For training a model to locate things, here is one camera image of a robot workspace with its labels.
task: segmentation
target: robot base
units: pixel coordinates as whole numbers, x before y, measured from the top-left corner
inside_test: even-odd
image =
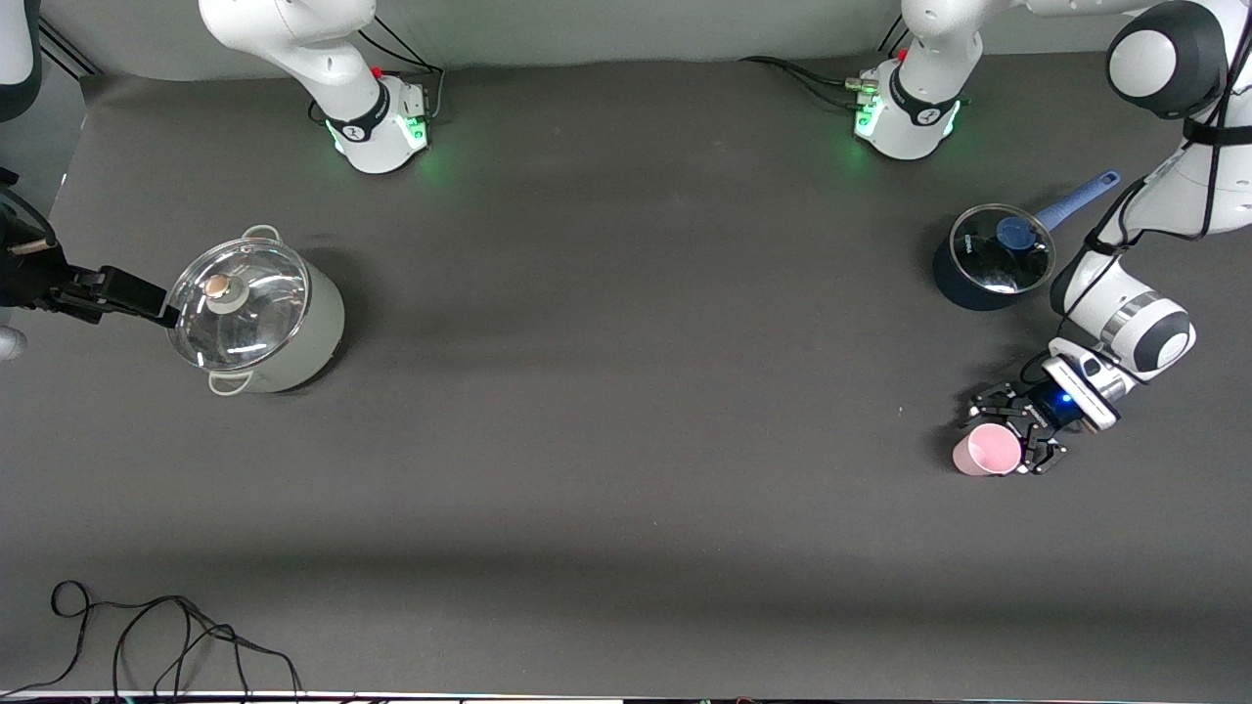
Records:
[[[900,61],[890,59],[861,71],[863,79],[878,80],[881,88],[856,115],[853,134],[893,159],[911,162],[929,155],[939,147],[943,138],[952,134],[960,103],[957,103],[947,115],[934,110],[936,115],[933,124],[925,127],[913,124],[913,118],[891,98],[891,91],[886,88],[899,65]]]
[[[391,109],[368,140],[349,142],[327,124],[334,138],[334,148],[357,170],[367,174],[393,172],[428,144],[426,95],[422,86],[409,85],[394,76],[383,76],[379,83],[391,94]]]

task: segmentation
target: pink cup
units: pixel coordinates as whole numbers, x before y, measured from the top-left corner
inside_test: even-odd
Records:
[[[957,468],[969,476],[1007,475],[1022,463],[1022,442],[999,423],[984,423],[952,451]]]

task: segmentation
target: lid knob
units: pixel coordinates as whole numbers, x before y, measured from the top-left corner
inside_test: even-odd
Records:
[[[204,281],[203,286],[200,286],[200,289],[204,291],[204,294],[209,298],[222,298],[229,288],[230,277],[224,274],[213,274]]]
[[[248,302],[248,284],[239,277],[213,274],[200,284],[204,306],[219,316],[234,313]]]

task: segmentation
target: blue saucepan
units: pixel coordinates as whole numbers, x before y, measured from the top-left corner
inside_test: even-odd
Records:
[[[1121,182],[1117,172],[1104,172],[1034,215],[1000,203],[965,210],[935,249],[935,286],[970,311],[1012,304],[1052,277],[1052,230]]]

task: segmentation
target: pot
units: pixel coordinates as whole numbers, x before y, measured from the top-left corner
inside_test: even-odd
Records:
[[[1052,277],[1057,266],[1052,230],[1121,180],[1117,172],[1104,172],[1038,215],[1000,203],[965,210],[935,249],[935,286],[970,311],[1012,304]]]
[[[317,267],[255,225],[192,262],[170,289],[174,349],[218,396],[299,386],[334,355],[343,299]]]

